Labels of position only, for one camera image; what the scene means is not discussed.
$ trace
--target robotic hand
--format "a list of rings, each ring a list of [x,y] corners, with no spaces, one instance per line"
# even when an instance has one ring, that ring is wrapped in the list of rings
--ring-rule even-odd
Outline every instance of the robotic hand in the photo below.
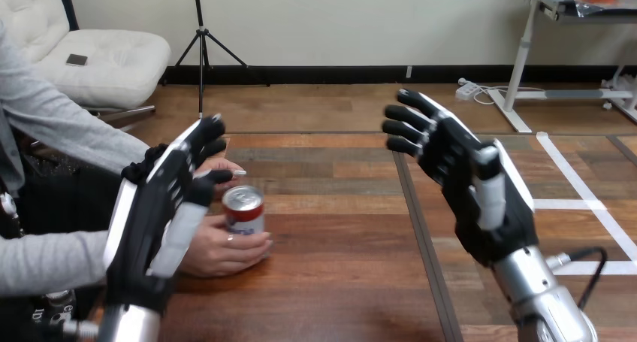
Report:
[[[142,164],[152,170],[132,178],[139,183],[122,181],[104,251],[108,288],[98,341],[158,339],[173,275],[213,200],[214,184],[232,179],[230,171],[193,178],[208,156],[225,149],[224,132],[220,116],[203,118],[158,160],[146,154]]]
[[[386,107],[390,120],[382,130],[397,136],[387,140],[388,149],[414,156],[442,187],[456,216],[455,233],[464,249],[493,271],[510,303],[518,339],[597,341],[590,320],[551,271],[568,256],[547,263],[537,247],[533,199],[502,144],[481,142],[454,114],[419,92],[402,89],[397,100],[409,107]]]

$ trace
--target red and white can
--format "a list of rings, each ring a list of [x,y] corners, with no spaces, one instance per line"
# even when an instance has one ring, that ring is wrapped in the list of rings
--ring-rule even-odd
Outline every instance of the red and white can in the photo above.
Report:
[[[235,186],[223,195],[221,203],[228,216],[228,231],[253,235],[265,231],[264,196],[254,186]]]

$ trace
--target tufted cushion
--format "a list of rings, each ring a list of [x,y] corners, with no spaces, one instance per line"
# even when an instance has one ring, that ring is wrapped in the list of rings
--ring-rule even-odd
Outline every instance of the tufted cushion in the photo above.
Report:
[[[86,66],[66,65],[69,54],[88,56]],[[69,32],[36,68],[79,105],[130,108],[155,91],[170,54],[168,42],[158,35],[77,30]]]
[[[42,60],[68,33],[62,0],[0,0],[0,19],[30,62]]]

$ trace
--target gray sleeve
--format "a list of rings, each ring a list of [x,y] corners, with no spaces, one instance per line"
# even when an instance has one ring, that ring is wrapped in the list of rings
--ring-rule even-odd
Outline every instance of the gray sleeve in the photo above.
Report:
[[[0,295],[39,295],[104,278],[107,232],[0,238]]]
[[[70,156],[119,174],[140,162],[144,142],[115,129],[38,77],[0,22],[0,101],[9,123]]]
[[[145,143],[110,127],[45,80],[8,40],[0,22],[0,104],[9,123],[46,145],[117,174],[139,162]],[[0,295],[34,295],[104,277],[107,233],[0,238]]]

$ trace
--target wooden table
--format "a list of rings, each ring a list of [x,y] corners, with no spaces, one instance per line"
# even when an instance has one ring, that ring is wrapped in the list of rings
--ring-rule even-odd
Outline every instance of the wooden table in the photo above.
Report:
[[[169,341],[443,341],[384,135],[232,135],[227,158],[266,195],[271,256],[182,279]]]

